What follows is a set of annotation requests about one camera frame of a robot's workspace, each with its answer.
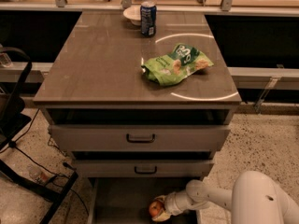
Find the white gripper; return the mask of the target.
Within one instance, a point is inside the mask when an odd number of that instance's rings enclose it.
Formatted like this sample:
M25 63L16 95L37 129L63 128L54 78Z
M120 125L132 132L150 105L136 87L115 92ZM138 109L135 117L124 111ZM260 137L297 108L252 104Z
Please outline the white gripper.
M154 222L164 222L171 216L182 214L184 211L189 209L189 204L191 203L191 199L185 190L172 192L167 196L160 195L155 197L153 200L164 203L165 208L165 211L161 211L157 216L152 218Z

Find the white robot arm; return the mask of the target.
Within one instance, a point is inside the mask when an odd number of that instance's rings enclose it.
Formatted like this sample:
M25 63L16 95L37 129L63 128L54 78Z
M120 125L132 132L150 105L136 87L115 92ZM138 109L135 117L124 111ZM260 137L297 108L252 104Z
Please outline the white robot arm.
M232 224L299 224L299 205L272 178L256 171L242 173L232 190L193 179L182 191L156 197L149 214L153 221L164 222L209 203L230 211Z

